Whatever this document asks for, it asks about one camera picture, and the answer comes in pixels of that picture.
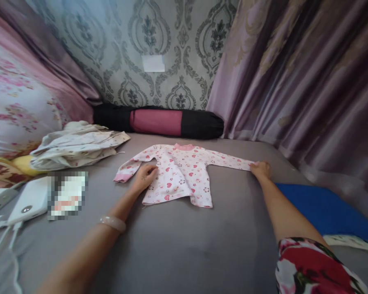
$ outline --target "bracelet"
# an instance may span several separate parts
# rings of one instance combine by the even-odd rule
[[[126,231],[127,225],[121,219],[114,216],[103,216],[99,220],[100,223],[108,225],[113,229],[116,229],[120,233],[124,233]]]

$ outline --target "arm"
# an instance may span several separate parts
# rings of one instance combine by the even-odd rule
[[[251,164],[251,171],[262,187],[277,242],[284,238],[304,237],[330,248],[315,227],[270,180],[271,172],[268,163]]]
[[[137,173],[134,185],[120,198],[107,215],[126,221],[135,200],[152,183],[157,175],[157,170],[158,168],[154,165],[142,166]],[[85,293],[119,234],[116,229],[108,225],[97,224],[77,247],[56,266],[37,293]]]

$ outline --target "damask wallpaper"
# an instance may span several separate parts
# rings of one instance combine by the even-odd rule
[[[205,109],[238,0],[27,0],[106,101]],[[165,72],[141,55],[164,55]]]

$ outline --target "curtain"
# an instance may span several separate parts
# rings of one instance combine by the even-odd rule
[[[22,37],[32,53],[57,78],[89,104],[102,103],[93,84],[25,0],[0,0],[0,17]]]
[[[368,0],[242,0],[206,109],[368,217]]]

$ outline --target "pink blanket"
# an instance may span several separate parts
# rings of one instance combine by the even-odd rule
[[[93,123],[92,107],[70,86],[48,70],[27,47],[22,38],[0,18],[0,46],[23,66],[27,73],[46,86],[65,108],[71,120]]]

